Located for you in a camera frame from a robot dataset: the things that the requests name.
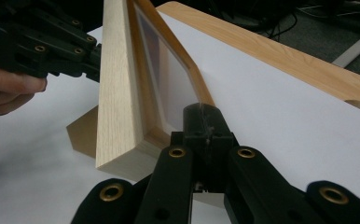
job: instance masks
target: human hand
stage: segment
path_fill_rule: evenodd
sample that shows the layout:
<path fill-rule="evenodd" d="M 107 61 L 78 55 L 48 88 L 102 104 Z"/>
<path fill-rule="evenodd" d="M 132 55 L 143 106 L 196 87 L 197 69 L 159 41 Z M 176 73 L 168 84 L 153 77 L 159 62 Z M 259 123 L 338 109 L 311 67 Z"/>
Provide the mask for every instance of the human hand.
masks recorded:
<path fill-rule="evenodd" d="M 45 78 L 9 73 L 0 69 L 0 116 L 30 101 L 36 92 L 44 91 Z"/>

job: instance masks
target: curved wooden edge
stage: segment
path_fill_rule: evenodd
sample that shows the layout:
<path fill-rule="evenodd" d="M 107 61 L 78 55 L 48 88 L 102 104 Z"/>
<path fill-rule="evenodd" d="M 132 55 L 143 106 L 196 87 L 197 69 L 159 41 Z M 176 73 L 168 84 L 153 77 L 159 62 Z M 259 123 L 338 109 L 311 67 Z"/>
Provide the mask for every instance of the curved wooden edge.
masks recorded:
<path fill-rule="evenodd" d="M 360 101 L 360 75 L 177 2 L 158 11 L 272 65 L 340 100 Z"/>

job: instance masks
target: white paper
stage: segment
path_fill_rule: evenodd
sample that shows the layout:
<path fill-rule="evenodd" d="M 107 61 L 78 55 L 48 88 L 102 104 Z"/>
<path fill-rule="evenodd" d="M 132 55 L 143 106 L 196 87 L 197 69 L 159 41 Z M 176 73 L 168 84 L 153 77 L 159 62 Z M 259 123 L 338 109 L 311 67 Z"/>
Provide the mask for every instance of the white paper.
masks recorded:
<path fill-rule="evenodd" d="M 359 109 L 161 15 L 241 145 L 260 150 L 299 189 L 329 180 L 360 198 Z"/>

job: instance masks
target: glass pane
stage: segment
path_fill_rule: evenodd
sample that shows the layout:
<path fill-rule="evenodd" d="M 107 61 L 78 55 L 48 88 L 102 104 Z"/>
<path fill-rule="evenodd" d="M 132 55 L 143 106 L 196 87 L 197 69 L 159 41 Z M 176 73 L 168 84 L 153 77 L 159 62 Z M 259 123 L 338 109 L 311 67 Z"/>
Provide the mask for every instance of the glass pane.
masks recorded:
<path fill-rule="evenodd" d="M 199 102 L 188 70 L 137 7 L 136 15 L 159 111 L 157 125 L 166 133 L 182 131 L 184 107 Z"/>

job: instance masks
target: light wooden board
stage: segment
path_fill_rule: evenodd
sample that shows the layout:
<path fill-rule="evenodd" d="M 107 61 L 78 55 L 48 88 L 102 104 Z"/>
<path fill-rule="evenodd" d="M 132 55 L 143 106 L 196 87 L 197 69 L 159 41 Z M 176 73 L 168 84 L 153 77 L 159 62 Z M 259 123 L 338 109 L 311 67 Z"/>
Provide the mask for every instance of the light wooden board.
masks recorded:
<path fill-rule="evenodd" d="M 360 101 L 360 75 L 354 72 L 177 2 L 158 10 L 343 101 Z"/>
<path fill-rule="evenodd" d="M 105 1 L 96 165 L 131 180 L 151 173 L 160 150 L 170 139 L 159 125 L 162 115 L 151 81 L 156 74 L 148 69 L 151 36 L 145 35 L 147 26 L 184 68 L 199 102 L 214 104 L 197 65 L 151 3 Z"/>

